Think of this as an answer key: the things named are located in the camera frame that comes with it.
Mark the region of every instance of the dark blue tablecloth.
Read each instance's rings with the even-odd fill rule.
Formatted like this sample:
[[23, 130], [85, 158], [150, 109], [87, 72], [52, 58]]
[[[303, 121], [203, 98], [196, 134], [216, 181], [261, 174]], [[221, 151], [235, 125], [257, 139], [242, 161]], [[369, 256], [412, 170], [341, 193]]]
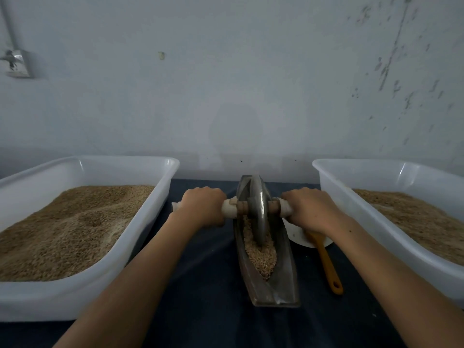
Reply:
[[[266, 183], [272, 196], [316, 185]], [[145, 244], [164, 224], [171, 202], [190, 188], [237, 182], [173, 180], [167, 203]], [[404, 347], [354, 267], [332, 244], [327, 251], [345, 289], [332, 294], [315, 249], [291, 242], [301, 307], [254, 307], [240, 275], [232, 221], [199, 231], [191, 240], [154, 315], [144, 347]], [[72, 322], [0, 323], [0, 347], [51, 347]]]

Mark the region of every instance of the plastic tub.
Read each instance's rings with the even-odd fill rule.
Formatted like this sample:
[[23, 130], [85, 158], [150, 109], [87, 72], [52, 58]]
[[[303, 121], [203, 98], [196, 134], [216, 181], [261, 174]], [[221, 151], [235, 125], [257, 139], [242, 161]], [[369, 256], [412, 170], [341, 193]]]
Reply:
[[399, 160], [317, 159], [321, 189], [378, 242], [464, 308], [464, 266], [426, 250], [351, 188], [404, 192], [464, 222], [464, 178]]
[[90, 268], [49, 282], [0, 282], [0, 321], [76, 319], [121, 272], [144, 228], [166, 201], [179, 161], [148, 156], [57, 159], [0, 180], [0, 230], [79, 186], [156, 185], [115, 245]]

